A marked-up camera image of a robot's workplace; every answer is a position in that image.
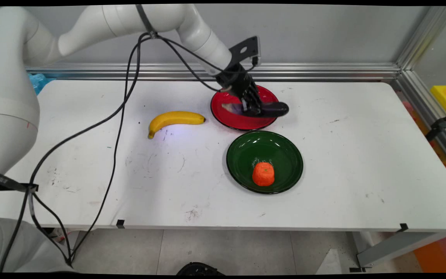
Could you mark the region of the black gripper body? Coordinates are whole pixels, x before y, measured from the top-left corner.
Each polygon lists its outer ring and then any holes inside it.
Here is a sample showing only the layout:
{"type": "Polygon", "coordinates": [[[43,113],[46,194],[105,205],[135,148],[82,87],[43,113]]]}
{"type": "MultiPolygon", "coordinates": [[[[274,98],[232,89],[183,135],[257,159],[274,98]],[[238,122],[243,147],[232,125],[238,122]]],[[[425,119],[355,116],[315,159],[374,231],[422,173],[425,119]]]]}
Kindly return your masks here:
{"type": "Polygon", "coordinates": [[[217,83],[232,96],[246,102],[257,101],[257,86],[250,74],[241,64],[235,64],[229,71],[220,72],[215,76],[217,83]]]}

